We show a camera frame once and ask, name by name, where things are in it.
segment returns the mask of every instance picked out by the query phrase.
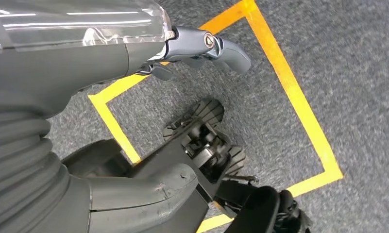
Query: yellow tape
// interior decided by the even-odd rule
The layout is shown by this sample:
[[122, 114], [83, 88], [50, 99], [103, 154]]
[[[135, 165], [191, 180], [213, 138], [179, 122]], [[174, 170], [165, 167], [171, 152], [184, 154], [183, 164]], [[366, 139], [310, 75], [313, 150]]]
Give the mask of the yellow tape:
[[[244, 2], [244, 5], [250, 6], [254, 4], [256, 6], [254, 0], [244, 0]], [[255, 7], [255, 10], [246, 14], [246, 19], [248, 20], [268, 60], [273, 66], [274, 72], [277, 74], [277, 77], [279, 78], [291, 105], [302, 122], [314, 149], [319, 155], [325, 171], [318, 176], [293, 185], [290, 188], [293, 191], [293, 194], [297, 196], [343, 178], [343, 174], [338, 167], [329, 142], [314, 116], [303, 91], [297, 83], [290, 66], [276, 42], [276, 39], [271, 33], [268, 24], [257, 6]]]
[[216, 217], [208, 218], [201, 223], [200, 227], [197, 230], [197, 233], [206, 232], [210, 229], [222, 226], [222, 225], [229, 223], [231, 221], [233, 221], [233, 219], [227, 217], [226, 215], [219, 215]]
[[119, 96], [121, 93], [127, 91], [132, 86], [141, 82], [147, 76], [141, 75], [132, 75], [126, 78], [119, 79], [115, 81], [110, 86], [106, 87], [103, 91], [95, 94], [94, 96], [99, 99], [100, 102], [107, 103], [115, 97]]
[[121, 130], [121, 127], [117, 123], [110, 109], [108, 109], [107, 104], [102, 102], [98, 96], [89, 95], [88, 98], [93, 103], [94, 107], [97, 109], [97, 112], [100, 114], [101, 118], [108, 127], [108, 130], [111, 132], [113, 137], [116, 139], [118, 144], [124, 150], [126, 155], [129, 157], [130, 161], [133, 164], [140, 162], [140, 156], [138, 156], [134, 147], [131, 145], [129, 139]]

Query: gray plastic casing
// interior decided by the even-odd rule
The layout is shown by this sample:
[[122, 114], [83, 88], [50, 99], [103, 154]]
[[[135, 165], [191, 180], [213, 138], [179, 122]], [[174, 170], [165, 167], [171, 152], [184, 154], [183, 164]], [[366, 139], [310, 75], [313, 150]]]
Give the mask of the gray plastic casing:
[[138, 181], [76, 178], [44, 138], [46, 119], [78, 90], [135, 73], [164, 45], [0, 50], [1, 233], [140, 232], [167, 221], [187, 200], [198, 183], [189, 166], [176, 164]]

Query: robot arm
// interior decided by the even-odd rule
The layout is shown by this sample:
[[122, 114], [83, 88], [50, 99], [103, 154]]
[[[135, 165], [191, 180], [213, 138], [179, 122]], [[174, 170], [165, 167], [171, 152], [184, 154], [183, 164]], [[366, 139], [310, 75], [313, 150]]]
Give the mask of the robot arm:
[[[224, 55], [238, 49], [206, 31], [172, 28], [152, 0], [0, 1], [0, 232], [140, 232], [166, 221], [197, 185], [190, 167], [139, 185], [76, 178], [51, 152], [45, 119], [87, 86], [134, 73], [165, 79], [156, 71], [168, 70], [162, 61], [221, 58], [243, 71]], [[130, 186], [139, 193], [127, 197]]]

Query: yellow square marking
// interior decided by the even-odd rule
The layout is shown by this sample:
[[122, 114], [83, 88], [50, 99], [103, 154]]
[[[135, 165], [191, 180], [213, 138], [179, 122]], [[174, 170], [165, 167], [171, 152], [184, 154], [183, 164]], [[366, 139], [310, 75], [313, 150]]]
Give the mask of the yellow square marking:
[[[292, 185], [288, 190], [296, 197], [342, 179], [343, 174], [337, 164], [326, 136], [255, 1], [240, 1], [205, 23], [200, 29], [216, 34], [243, 17], [246, 17], [264, 53], [273, 66], [274, 72], [277, 74], [277, 77], [306, 130], [324, 168], [323, 173]], [[111, 134], [118, 141], [132, 163], [138, 163], [141, 159], [117, 123], [113, 114], [108, 109], [107, 103], [145, 78], [146, 76], [132, 75], [114, 82], [98, 94], [88, 96]], [[206, 219], [202, 222], [197, 233], [208, 231], [231, 221], [232, 219], [228, 218], [226, 215], [219, 215]]]

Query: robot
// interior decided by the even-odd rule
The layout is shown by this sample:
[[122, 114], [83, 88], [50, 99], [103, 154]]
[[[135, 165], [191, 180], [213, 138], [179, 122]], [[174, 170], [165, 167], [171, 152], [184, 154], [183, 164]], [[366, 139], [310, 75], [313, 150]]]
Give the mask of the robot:
[[0, 232], [194, 233], [212, 201], [235, 218], [227, 233], [309, 232], [288, 191], [237, 175], [244, 153], [215, 128], [217, 100], [170, 124], [133, 167], [114, 140], [64, 161], [51, 152], [46, 119], [73, 94], [133, 74], [167, 80], [161, 62], [251, 66], [238, 45], [172, 26], [152, 0], [0, 1]]

